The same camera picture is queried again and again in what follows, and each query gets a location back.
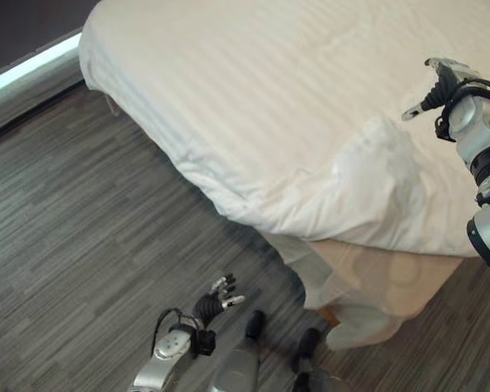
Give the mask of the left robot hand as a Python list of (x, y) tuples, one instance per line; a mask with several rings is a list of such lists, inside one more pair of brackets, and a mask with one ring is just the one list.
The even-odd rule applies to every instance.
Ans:
[(194, 305), (193, 316), (208, 328), (216, 316), (225, 312), (228, 308), (242, 304), (246, 297), (234, 295), (236, 278), (233, 274), (226, 274), (218, 278)]

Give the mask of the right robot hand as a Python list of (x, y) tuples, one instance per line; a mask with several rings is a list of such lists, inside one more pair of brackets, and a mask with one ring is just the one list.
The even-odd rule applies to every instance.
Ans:
[(445, 106), (464, 81), (480, 77), (480, 73), (468, 65), (448, 58), (430, 57), (425, 61), (425, 66), (436, 72), (438, 80), (419, 104), (402, 114), (403, 121), (410, 121), (419, 114)]

